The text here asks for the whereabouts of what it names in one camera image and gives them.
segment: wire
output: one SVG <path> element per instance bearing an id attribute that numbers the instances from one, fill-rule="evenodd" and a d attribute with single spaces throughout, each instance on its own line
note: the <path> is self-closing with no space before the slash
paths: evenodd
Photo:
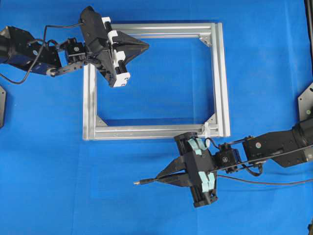
<path id="1" fill-rule="evenodd" d="M 284 155 L 287 155 L 287 154 L 290 154 L 290 153 L 294 153 L 294 152 L 297 152 L 297 151 L 301 151 L 301 150 L 304 150 L 304 149 L 307 149 L 307 148 L 311 148 L 311 147 L 313 147 L 313 144 L 310 144 L 308 146 L 301 147 L 301 148 L 298 148 L 298 149 L 295 149 L 295 150 L 292 150 L 292 151 L 289 151 L 289 152 L 285 152 L 285 153 L 271 154 L 271 155 L 263 157 L 263 158 L 249 160 L 249 161 L 244 161 L 244 162 L 237 163 L 237 164 L 230 165 L 230 166 L 226 166 L 226 167 L 223 167 L 223 168 L 220 168 L 220 169 L 212 170 L 210 172 L 216 172 L 218 170 L 226 170 L 228 168 L 231 168 L 231 167 L 234 167 L 234 166 L 239 166 L 239 165 L 242 165 L 242 164 L 245 164 L 245 163 L 249 163 L 249 162 L 256 162 L 256 161 L 261 162 L 261 161 L 264 161 L 264 160 L 267 160 L 267 159 L 271 159 L 271 158 L 275 158 L 275 157 L 279 157 L 279 156 L 284 156 Z"/>
<path id="2" fill-rule="evenodd" d="M 210 137 L 205 138 L 204 143 L 205 143 L 205 147 L 206 147 L 206 148 L 207 148 L 207 146 L 206 146 L 206 140 L 211 141 L 211 142 L 212 142 L 212 144 L 213 144 L 213 146 L 214 146 L 214 147 L 216 147 L 218 150 L 220 149 L 220 148 L 219 148 L 219 147 L 215 144 L 214 140 L 213 140 L 212 138 L 210 138 Z"/>
<path id="3" fill-rule="evenodd" d="M 305 184 L 308 182 L 313 182 L 313 179 L 308 179 L 308 180 L 295 181 L 295 182 L 290 182 L 290 183 L 269 183 L 269 182 L 257 182 L 257 181 L 251 181 L 251 180 L 243 180 L 243 179 L 230 177 L 226 175 L 217 175 L 217 176 L 221 178 L 225 178 L 225 179 L 236 180 L 236 181 L 249 183 L 249 184 L 256 184 L 256 185 L 290 186 L 290 185 L 298 185 L 298 184 Z"/>
<path id="4" fill-rule="evenodd" d="M 48 28 L 74 28 L 74 27 L 80 26 L 80 25 L 82 25 L 82 24 L 84 24 L 84 23 L 78 23 L 78 24 L 76 23 L 76 24 L 64 25 L 64 26 L 62 26 L 62 25 L 46 25 L 46 26 L 45 26 L 45 30 L 44 30 L 44 38 L 43 38 L 42 40 L 41 40 L 41 39 L 35 39 L 35 40 L 32 40 L 32 41 L 30 42 L 30 43 L 42 42 L 42 44 L 41 44 L 41 47 L 39 48 L 39 51 L 38 51 L 38 54 L 37 54 L 36 58 L 34 59 L 34 61 L 33 61 L 33 63 L 31 64 L 31 66 L 29 67 L 29 69 L 28 69 L 28 71 L 26 72 L 24 78 L 23 78 L 21 81 L 16 82 L 16 81 L 12 81 L 11 79 L 7 78 L 6 76 L 4 76 L 4 75 L 1 74 L 1 73 L 0 73 L 0 76 L 1 76 L 2 78 L 4 78 L 5 80 L 7 80 L 7 81 L 13 83 L 13 84 L 17 84 L 17 85 L 22 84 L 24 81 L 26 81 L 26 79 L 27 79 L 29 73 L 31 72 L 31 70 L 33 69 L 33 67 L 35 66 L 35 64 L 37 63 L 37 61 L 38 61 L 38 59 L 39 59 L 39 57 L 40 57 L 40 55 L 41 55 L 41 53 L 42 53 L 42 51 L 43 51 L 43 49 L 44 49 L 44 47 L 45 47 L 45 37 L 46 37 L 46 34 L 47 34 L 47 29 L 48 29 Z"/>
<path id="5" fill-rule="evenodd" d="M 247 172 L 249 172 L 253 176 L 258 177 L 258 176 L 262 175 L 262 173 L 263 173 L 263 166 L 262 166 L 262 164 L 258 165 L 259 172 L 254 172 L 254 171 L 250 170 L 249 167 L 246 166 L 245 164 L 242 164 L 242 166 L 244 167 L 244 169 L 247 170 Z"/>

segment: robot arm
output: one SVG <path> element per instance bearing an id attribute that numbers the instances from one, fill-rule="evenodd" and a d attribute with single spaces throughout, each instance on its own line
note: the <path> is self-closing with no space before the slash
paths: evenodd
<path id="1" fill-rule="evenodd" d="M 190 187 L 194 207 L 215 202 L 217 171 L 227 174 L 246 169 L 259 176 L 263 164 L 273 159 L 282 167 L 289 167 L 313 161 L 313 118 L 296 124 L 289 131 L 270 132 L 258 137 L 247 137 L 239 141 L 218 146 L 219 151 L 212 155 L 197 133 L 185 133 L 175 137 L 180 156 L 174 159 L 155 178 L 135 182 L 136 185 L 158 181 L 180 187 Z M 242 143 L 247 161 L 242 161 L 233 144 Z M 257 167 L 259 172 L 250 170 Z"/>
<path id="2" fill-rule="evenodd" d="M 104 19 L 103 21 L 101 15 L 89 6 L 81 13 L 77 25 L 46 26 L 80 26 L 85 43 L 77 42 L 75 38 L 69 38 L 61 44 L 54 40 L 46 43 L 34 39 L 25 30 L 7 26 L 0 32 L 0 63 L 50 76 L 72 72 L 91 63 L 105 77 L 110 87 L 125 86 L 130 78 L 126 64 L 147 50 L 149 45 L 123 32 L 112 30 L 110 18 Z M 68 63 L 64 67 L 58 55 L 61 51 L 65 51 Z"/>

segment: screw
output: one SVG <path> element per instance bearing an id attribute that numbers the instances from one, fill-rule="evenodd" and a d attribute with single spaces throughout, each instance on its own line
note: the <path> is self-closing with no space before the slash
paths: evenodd
<path id="1" fill-rule="evenodd" d="M 255 147 L 256 147 L 256 148 L 261 148 L 261 147 L 262 147 L 262 145 L 261 145 L 261 143 L 260 143 L 260 142 L 257 142 L 257 143 L 255 144 Z"/>

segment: rectangular metal frame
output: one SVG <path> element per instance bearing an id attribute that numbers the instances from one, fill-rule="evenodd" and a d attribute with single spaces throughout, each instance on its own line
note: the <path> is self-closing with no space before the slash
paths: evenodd
<path id="1" fill-rule="evenodd" d="M 221 23 L 112 24 L 114 30 L 135 38 L 199 38 L 211 48 L 215 113 L 204 124 L 108 126 L 97 115 L 96 68 L 84 66 L 84 140 L 131 140 L 172 138 L 185 132 L 200 137 L 230 136 L 228 93 Z"/>

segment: blue table surface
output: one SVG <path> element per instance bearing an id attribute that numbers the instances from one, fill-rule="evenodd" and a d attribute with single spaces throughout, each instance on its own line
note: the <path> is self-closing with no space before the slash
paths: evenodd
<path id="1" fill-rule="evenodd" d="M 42 38 L 46 24 L 75 24 L 90 3 L 77 0 L 0 4 L 0 28 Z M 297 96 L 312 82 L 302 0 L 146 0 L 91 4 L 120 22 L 222 22 L 231 137 L 290 129 Z M 49 29 L 58 42 L 82 40 L 79 28 Z M 197 39 L 146 40 L 128 66 L 124 88 L 98 77 L 99 115 L 111 125 L 203 123 L 213 112 L 210 54 Z M 19 80 L 24 72 L 1 65 Z M 133 181 L 154 177 L 179 155 L 174 140 L 83 141 L 83 71 L 31 74 L 7 90 L 0 130 L 0 235 L 305 235 L 313 217 L 312 184 L 293 187 L 218 180 L 219 200 L 193 208 L 188 188 Z M 240 153 L 245 159 L 241 146 Z M 265 164 L 266 182 L 312 178 L 312 164 Z"/>

